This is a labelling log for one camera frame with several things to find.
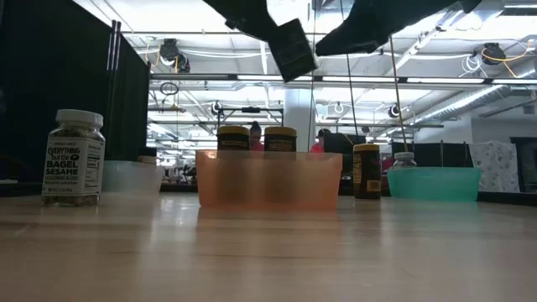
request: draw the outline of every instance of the jar label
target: jar label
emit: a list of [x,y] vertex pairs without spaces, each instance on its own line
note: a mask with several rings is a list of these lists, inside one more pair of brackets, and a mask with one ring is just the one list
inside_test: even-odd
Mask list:
[[101,193],[104,142],[49,138],[44,163],[44,196]]
[[378,180],[368,180],[368,192],[380,192],[382,189],[382,182]]
[[352,178],[353,183],[362,183],[362,155],[359,152],[354,153],[354,161],[352,163]]

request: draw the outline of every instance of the teal plastic bowl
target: teal plastic bowl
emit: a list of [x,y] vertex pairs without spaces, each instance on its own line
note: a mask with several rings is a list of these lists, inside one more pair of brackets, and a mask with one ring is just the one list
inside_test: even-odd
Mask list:
[[481,170],[423,167],[388,171],[392,197],[416,200],[476,201]]

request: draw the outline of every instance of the translucent orange container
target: translucent orange container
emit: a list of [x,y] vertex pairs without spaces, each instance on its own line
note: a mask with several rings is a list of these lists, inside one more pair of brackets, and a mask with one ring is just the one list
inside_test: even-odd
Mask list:
[[335,210],[341,166],[341,154],[197,151],[200,203],[236,210]]

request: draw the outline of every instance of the fluorescent light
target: fluorescent light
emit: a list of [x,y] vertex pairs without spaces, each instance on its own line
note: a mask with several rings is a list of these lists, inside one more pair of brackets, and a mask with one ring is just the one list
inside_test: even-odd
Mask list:
[[241,81],[283,81],[280,75],[238,75]]
[[151,74],[152,80],[228,80],[224,74]]
[[[323,76],[323,81],[349,81],[348,76]],[[393,83],[394,78],[379,76],[351,76],[350,81],[367,83]]]
[[537,8],[537,4],[513,4],[506,5],[505,8]]
[[313,77],[311,76],[299,76],[293,81],[311,81],[311,80],[313,80]]
[[409,78],[408,83],[430,83],[430,84],[481,84],[483,79],[470,78]]
[[537,80],[531,80],[531,79],[497,79],[497,80],[493,80],[493,84],[534,85],[534,84],[537,84]]

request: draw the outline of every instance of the table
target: table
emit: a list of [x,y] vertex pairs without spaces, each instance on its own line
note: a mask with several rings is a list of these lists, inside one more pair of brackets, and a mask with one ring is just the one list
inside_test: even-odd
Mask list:
[[537,209],[383,200],[221,212],[0,200],[0,301],[535,301]]

